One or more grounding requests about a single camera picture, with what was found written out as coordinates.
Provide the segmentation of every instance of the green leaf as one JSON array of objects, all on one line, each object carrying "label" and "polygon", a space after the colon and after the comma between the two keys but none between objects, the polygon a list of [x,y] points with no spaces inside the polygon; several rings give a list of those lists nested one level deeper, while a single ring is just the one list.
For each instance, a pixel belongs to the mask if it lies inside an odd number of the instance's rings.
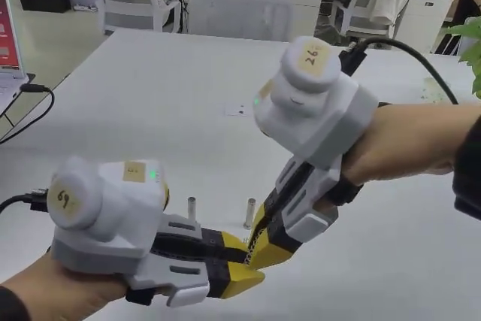
[{"label": "green leaf", "polygon": [[452,26],[446,29],[446,34],[461,35],[463,37],[481,39],[481,28],[478,22],[463,24],[460,26]]},{"label": "green leaf", "polygon": [[476,63],[472,65],[473,74],[477,77],[481,75],[481,59],[478,59]]},{"label": "green leaf", "polygon": [[468,65],[475,65],[480,59],[481,41],[477,41],[461,54],[459,62],[467,62]]},{"label": "green leaf", "polygon": [[481,92],[481,76],[476,77],[476,79],[473,82],[472,93],[474,94],[474,93],[478,93],[478,92]]}]

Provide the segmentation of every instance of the white cabinet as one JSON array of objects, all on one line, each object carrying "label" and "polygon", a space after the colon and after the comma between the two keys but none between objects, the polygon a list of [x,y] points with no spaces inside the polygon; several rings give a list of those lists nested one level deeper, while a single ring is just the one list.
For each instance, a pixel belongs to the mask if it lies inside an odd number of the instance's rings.
[{"label": "white cabinet", "polygon": [[294,5],[292,38],[314,35],[322,0],[286,0]]},{"label": "white cabinet", "polygon": [[410,0],[399,19],[395,39],[430,53],[452,0]]},{"label": "white cabinet", "polygon": [[312,37],[316,30],[318,15],[319,8],[295,5],[291,33],[292,38],[297,38],[302,35]]}]

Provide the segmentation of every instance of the gripper jaw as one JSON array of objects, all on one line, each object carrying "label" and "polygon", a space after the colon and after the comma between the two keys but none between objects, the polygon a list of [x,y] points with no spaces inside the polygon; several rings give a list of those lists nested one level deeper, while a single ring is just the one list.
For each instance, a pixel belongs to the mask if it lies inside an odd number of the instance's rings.
[{"label": "gripper jaw", "polygon": [[246,256],[246,244],[235,236],[164,214],[150,254],[128,282],[132,290],[168,289],[171,307],[231,298],[264,280],[244,264]]},{"label": "gripper jaw", "polygon": [[260,269],[287,261],[303,243],[334,223],[336,207],[318,212],[313,206],[336,184],[337,176],[336,171],[320,171],[295,157],[288,161],[254,219],[250,267]]}]

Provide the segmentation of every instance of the human hand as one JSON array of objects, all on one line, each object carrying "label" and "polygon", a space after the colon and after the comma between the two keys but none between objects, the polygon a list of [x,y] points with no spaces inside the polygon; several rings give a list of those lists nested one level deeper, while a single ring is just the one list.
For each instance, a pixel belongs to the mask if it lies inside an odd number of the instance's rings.
[{"label": "human hand", "polygon": [[378,108],[343,158],[354,184],[421,173],[447,173],[455,154],[481,115],[473,105],[392,104]]},{"label": "human hand", "polygon": [[27,307],[32,321],[79,321],[122,298],[127,285],[116,276],[78,274],[42,256],[2,284]]}]

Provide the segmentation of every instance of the metal cylinder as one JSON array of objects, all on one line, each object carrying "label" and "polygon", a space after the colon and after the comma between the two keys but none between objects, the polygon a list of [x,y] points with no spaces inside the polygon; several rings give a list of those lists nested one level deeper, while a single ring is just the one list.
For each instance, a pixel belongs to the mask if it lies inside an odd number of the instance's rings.
[{"label": "metal cylinder", "polygon": [[187,214],[191,221],[195,221],[195,204],[195,197],[189,197],[189,199],[187,199]]},{"label": "metal cylinder", "polygon": [[247,201],[246,222],[244,222],[245,229],[251,229],[253,227],[255,210],[256,210],[256,200],[254,198],[249,198],[249,200]]}]

